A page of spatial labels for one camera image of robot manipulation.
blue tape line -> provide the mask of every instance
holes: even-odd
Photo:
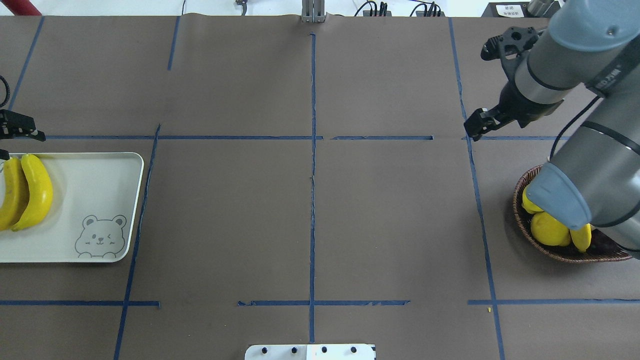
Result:
[[[133,246],[133,254],[131,256],[131,266],[129,267],[129,278],[127,280],[127,289],[124,295],[124,303],[122,304],[122,315],[120,316],[120,327],[118,328],[118,339],[116,340],[116,350],[113,355],[114,360],[120,357],[120,347],[122,346],[122,335],[124,334],[124,326],[127,321],[127,310],[129,308],[129,298],[131,296],[131,284],[133,283],[133,274],[136,271],[136,258],[138,257],[138,248],[140,247],[140,234],[142,230],[142,220],[145,216],[147,208],[147,199],[149,194],[149,184],[151,182],[151,173],[154,169],[154,160],[156,159],[156,149],[158,145],[158,134],[160,133],[160,125],[156,129],[154,138],[154,146],[151,150],[151,158],[149,160],[149,169],[147,170],[147,182],[145,183],[145,194],[142,198],[140,206],[140,219],[138,220],[138,230],[136,231],[136,242]]]
[[[405,306],[409,300],[315,300],[315,306]],[[253,300],[238,306],[309,306],[307,300]]]
[[[409,300],[317,300],[318,306],[405,306]]]
[[[462,80],[460,78],[460,65],[458,63],[458,51],[456,50],[456,41],[453,31],[453,21],[449,18],[449,34],[451,36],[451,50],[453,52],[453,62],[456,67],[456,80],[458,81],[458,94],[460,97],[460,110],[462,111],[463,120],[467,119],[467,111],[462,98]],[[476,164],[474,163],[473,148],[471,139],[466,136],[467,139],[467,152],[469,156],[469,163],[471,165],[471,178],[474,184],[474,192],[476,193],[476,207],[478,215],[480,216],[480,225],[482,227],[482,240],[484,245],[484,262],[486,265],[486,274],[489,281],[489,292],[491,293],[491,300],[493,305],[493,322],[495,324],[495,337],[498,343],[498,353],[500,360],[504,360],[504,346],[502,344],[502,330],[500,328],[500,317],[498,315],[498,303],[496,302],[495,286],[493,284],[493,272],[491,270],[491,258],[489,256],[489,246],[486,241],[486,229],[484,226],[484,215],[482,210],[482,202],[480,200],[480,189],[478,187],[478,181],[476,176]]]
[[[24,60],[24,65],[22,66],[22,71],[20,71],[20,77],[18,78],[18,83],[15,85],[15,90],[13,91],[13,95],[11,96],[11,102],[9,102],[9,107],[7,108],[7,110],[9,111],[13,109],[13,103],[15,102],[15,98],[18,97],[18,92],[20,91],[22,80],[24,79],[24,73],[27,72],[27,67],[29,66],[31,55],[33,55],[33,49],[36,47],[36,43],[38,42],[38,37],[40,36],[40,30],[42,30],[42,24],[44,24],[44,16],[40,18],[40,23],[38,24],[36,35],[33,36],[33,41],[31,42],[29,53],[27,54],[27,58]]]
[[[160,140],[313,140],[313,136],[163,135]]]
[[[253,300],[238,302],[238,306],[309,306],[308,300]]]
[[[152,306],[152,307],[157,307],[158,309],[161,307],[160,301],[129,301],[129,306],[140,306],[140,307]]]
[[[160,140],[312,140],[313,136],[264,135],[162,135]],[[151,135],[47,135],[47,140],[153,140]]]
[[[555,136],[483,136],[480,140],[555,140]],[[569,140],[569,136],[562,136],[560,140]]]
[[[173,29],[173,41],[171,42],[171,52],[169,53],[169,64],[166,66],[168,71],[171,71],[173,65],[173,52],[175,51],[175,42],[178,39],[178,27],[180,26],[180,17],[175,17],[175,28]]]
[[[0,300],[0,306],[122,306],[122,301]]]
[[[498,305],[640,304],[640,299],[514,299],[496,300]],[[491,305],[491,300],[469,300],[468,305]]]
[[[0,306],[122,306],[123,303],[110,300],[0,300]],[[132,301],[129,306],[160,307],[160,302]]]
[[[433,140],[433,136],[336,136],[331,140]]]
[[[47,140],[153,140],[150,135],[47,135]]]
[[[311,244],[309,250],[309,343],[316,342],[316,34],[311,33]]]

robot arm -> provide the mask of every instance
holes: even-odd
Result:
[[[638,13],[637,0],[571,0],[539,39],[531,28],[490,39],[483,58],[497,49],[509,82],[496,107],[465,122],[474,140],[513,120],[525,127],[585,83],[604,100],[543,166],[527,196],[569,228],[591,223],[632,250],[640,250]],[[509,52],[518,57],[508,60]],[[640,258],[640,251],[630,253]]]
[[[4,100],[0,102],[0,108],[2,108],[9,102],[11,90],[9,89],[9,83],[4,77],[0,76],[0,81],[4,85]],[[32,117],[1,109],[0,140],[12,139],[16,136],[26,136],[41,142],[47,139],[43,132],[36,129],[36,124],[33,122]],[[0,149],[0,160],[9,160],[9,152],[7,150]]]

white tray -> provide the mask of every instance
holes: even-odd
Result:
[[[51,210],[36,226],[0,231],[0,263],[113,263],[124,258],[136,217],[142,157],[135,152],[36,155],[53,183]],[[1,175],[0,204],[3,200]]]

lemon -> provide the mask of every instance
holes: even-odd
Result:
[[[580,252],[586,252],[591,245],[591,225],[586,224],[579,230],[569,230],[571,240]]]
[[[529,185],[524,188],[522,192],[522,207],[530,214],[541,213],[542,210],[538,205],[535,205],[529,198],[527,197],[527,189]]]
[[[550,246],[571,244],[569,228],[548,213],[537,213],[531,219],[531,234],[540,243]]]

yellow fruit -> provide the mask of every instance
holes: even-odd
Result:
[[[531,219],[531,234],[540,243],[550,246],[571,244],[569,228],[548,213],[537,213]]]
[[[0,208],[0,231],[17,223],[29,203],[29,185],[17,158],[4,162],[4,201]]]
[[[586,224],[579,230],[569,230],[571,240],[580,252],[586,252],[591,245],[591,225]]]
[[[541,213],[542,210],[538,205],[535,205],[529,198],[527,197],[527,189],[529,185],[524,188],[522,192],[522,207],[530,214]]]
[[[12,231],[39,224],[49,213],[53,202],[53,185],[42,161],[35,155],[25,154],[22,156],[21,163],[29,183],[29,204],[20,220],[11,227]]]

